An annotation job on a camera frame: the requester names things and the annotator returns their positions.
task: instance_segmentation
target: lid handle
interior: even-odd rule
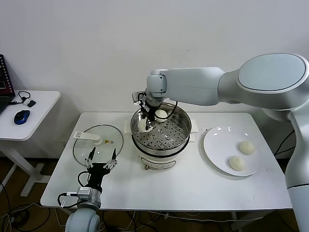
[[[87,140],[93,140],[94,145],[99,145],[102,143],[102,138],[97,134],[91,134],[91,133],[85,133],[76,131],[73,135],[74,139],[87,139]]]

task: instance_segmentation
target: laptop screen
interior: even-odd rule
[[[9,96],[15,96],[15,93],[5,65],[4,57],[0,54],[0,97]]]

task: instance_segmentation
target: computer mouse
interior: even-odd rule
[[[14,117],[14,123],[17,125],[24,124],[30,115],[30,110],[19,111]]]

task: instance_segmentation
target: floor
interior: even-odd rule
[[[51,175],[57,164],[55,160],[44,160],[46,163],[42,174]],[[30,161],[30,163],[35,166],[37,161]],[[6,158],[0,158],[0,180],[8,173],[9,169],[13,163]],[[27,182],[28,176],[21,169],[17,168],[11,177],[10,181],[6,185],[6,190],[10,198],[11,208],[14,208],[21,204],[28,203],[39,203],[41,195],[44,192],[46,184],[36,184],[32,189],[32,192],[28,197],[21,197],[20,192],[23,189],[24,184]],[[0,207],[0,217],[8,213],[8,203],[4,191],[0,193],[0,202],[2,202]],[[48,216],[48,208],[39,208],[37,206],[32,206],[28,209],[29,218],[27,223],[20,227],[20,230],[29,231],[34,229],[43,223]],[[60,209],[57,209],[59,220],[61,224],[65,224],[68,218],[68,215],[62,212]],[[126,228],[129,222],[131,221],[127,212],[124,211],[99,211],[98,212],[101,221],[102,215],[104,214],[104,222],[106,229],[104,231],[115,232],[121,231],[116,228]],[[177,217],[185,218],[199,218],[199,219],[214,219],[214,220],[227,220],[231,219],[231,214],[228,212],[220,213],[200,213],[197,216],[189,216],[182,212],[173,213]],[[151,220],[149,212],[136,212],[135,213],[135,222],[136,227],[139,227],[141,223],[139,222],[139,216],[143,223],[147,223]],[[152,220],[156,218],[156,214],[152,214]],[[3,219],[0,219],[0,225],[3,224]],[[207,224],[199,224],[196,222],[183,222],[179,219],[168,218],[164,219],[163,216],[160,216],[155,222],[149,224],[155,227],[156,230],[149,227],[142,227],[138,231],[140,232],[168,232],[168,231],[179,231],[179,232],[199,232],[199,231],[210,231],[210,232],[230,232],[230,222],[225,223],[214,223],[210,222]],[[132,224],[128,230],[134,231],[134,225]],[[50,217],[45,224],[43,224],[38,229],[34,230],[37,232],[62,232],[64,227],[60,227],[57,222],[55,215],[55,210],[50,209]],[[243,229],[244,232],[293,232],[298,231],[296,220],[292,210],[282,210],[276,211],[268,214],[263,219],[253,222],[252,224],[246,226]]]

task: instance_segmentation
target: table leg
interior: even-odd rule
[[[270,214],[271,212],[272,212],[271,210],[248,212],[245,216],[243,216],[239,219],[237,219],[236,212],[232,212],[232,218],[233,218],[233,220],[250,220],[250,219],[254,219],[254,218],[264,217],[267,214]],[[242,228],[249,225],[252,222],[254,222],[254,220],[239,221],[239,222],[236,221],[233,224],[231,224],[232,231],[242,232]]]
[[[2,181],[3,186],[5,186],[5,185],[8,183],[8,181],[9,181],[9,179],[11,178],[11,176],[13,175],[13,173],[14,173],[16,167],[17,167],[17,165],[14,164],[14,165],[12,166],[12,168],[9,170],[9,172],[7,173],[7,175],[5,176],[5,178],[4,178],[3,181]],[[0,192],[2,192],[3,186],[0,185]]]
[[[35,183],[48,183],[50,175],[42,175],[40,173],[40,171],[44,167],[43,163],[39,163],[34,168],[14,148],[1,148],[1,152],[30,176],[20,196],[27,197]]]

